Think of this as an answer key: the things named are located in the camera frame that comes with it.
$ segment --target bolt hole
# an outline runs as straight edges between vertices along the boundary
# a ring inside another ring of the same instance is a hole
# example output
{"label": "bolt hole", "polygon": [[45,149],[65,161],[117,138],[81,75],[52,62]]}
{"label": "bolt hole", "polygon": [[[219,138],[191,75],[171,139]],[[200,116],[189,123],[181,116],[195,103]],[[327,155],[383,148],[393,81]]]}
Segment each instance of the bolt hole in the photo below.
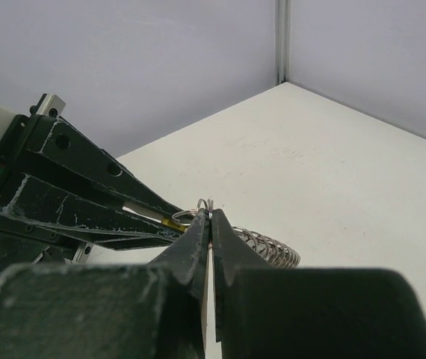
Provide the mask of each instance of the bolt hole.
{"label": "bolt hole", "polygon": [[57,118],[57,116],[58,116],[58,111],[57,111],[57,109],[56,109],[56,108],[51,108],[51,109],[49,110],[49,117],[55,117],[55,118]]}
{"label": "bolt hole", "polygon": [[67,148],[70,147],[70,138],[67,135],[59,135],[55,139],[55,144],[61,150],[66,150]]}
{"label": "bolt hole", "polygon": [[118,177],[122,174],[122,169],[114,162],[107,166],[107,172],[114,177]]}

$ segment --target black metal bracket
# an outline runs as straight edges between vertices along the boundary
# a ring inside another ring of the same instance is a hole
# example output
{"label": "black metal bracket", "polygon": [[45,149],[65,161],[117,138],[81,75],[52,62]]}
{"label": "black metal bracket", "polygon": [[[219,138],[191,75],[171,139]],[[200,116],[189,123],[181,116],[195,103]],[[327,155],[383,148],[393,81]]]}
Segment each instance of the black metal bracket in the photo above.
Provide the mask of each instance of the black metal bracket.
{"label": "black metal bracket", "polygon": [[[0,141],[0,238],[11,239],[13,253],[25,247],[18,241],[35,242],[38,254],[57,248],[70,260],[93,244],[169,245],[183,230],[161,219],[178,211],[61,117],[17,115]],[[31,260],[9,253],[0,271]]]}

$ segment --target gray wall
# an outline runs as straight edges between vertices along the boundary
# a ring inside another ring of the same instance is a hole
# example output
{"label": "gray wall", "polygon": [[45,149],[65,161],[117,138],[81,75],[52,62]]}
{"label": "gray wall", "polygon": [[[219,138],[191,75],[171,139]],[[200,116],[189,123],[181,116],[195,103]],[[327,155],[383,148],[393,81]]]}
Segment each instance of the gray wall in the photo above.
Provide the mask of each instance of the gray wall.
{"label": "gray wall", "polygon": [[292,0],[292,82],[426,137],[426,0]]}
{"label": "gray wall", "polygon": [[0,104],[56,93],[114,156],[274,82],[273,1],[0,0]]}

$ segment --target white tabletop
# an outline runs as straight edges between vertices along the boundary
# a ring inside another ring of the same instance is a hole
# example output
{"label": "white tabletop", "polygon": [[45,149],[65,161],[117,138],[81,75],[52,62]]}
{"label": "white tabletop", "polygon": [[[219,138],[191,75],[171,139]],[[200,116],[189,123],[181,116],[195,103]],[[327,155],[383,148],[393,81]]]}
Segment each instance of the white tabletop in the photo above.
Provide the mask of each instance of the white tabletop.
{"label": "white tabletop", "polygon": [[[399,271],[426,313],[422,138],[284,84],[120,161],[182,208],[213,198],[232,224],[298,251],[302,267]],[[160,251],[95,248],[89,263],[146,262]],[[219,358],[212,298],[207,355]]]}

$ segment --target coiled spring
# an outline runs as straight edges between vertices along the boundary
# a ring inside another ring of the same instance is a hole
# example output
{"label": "coiled spring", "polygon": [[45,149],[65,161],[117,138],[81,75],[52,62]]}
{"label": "coiled spring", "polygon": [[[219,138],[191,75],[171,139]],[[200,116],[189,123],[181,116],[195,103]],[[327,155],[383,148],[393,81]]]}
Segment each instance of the coiled spring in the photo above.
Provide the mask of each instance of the coiled spring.
{"label": "coiled spring", "polygon": [[[187,227],[189,223],[182,221],[182,217],[186,215],[196,215],[201,208],[205,208],[212,217],[213,200],[198,200],[196,209],[187,209],[186,211],[177,212],[172,216],[172,219],[182,226]],[[243,227],[232,227],[236,235],[253,249],[262,259],[277,268],[296,268],[301,261],[300,255],[289,246],[264,236],[261,233],[253,230],[247,230]]]}

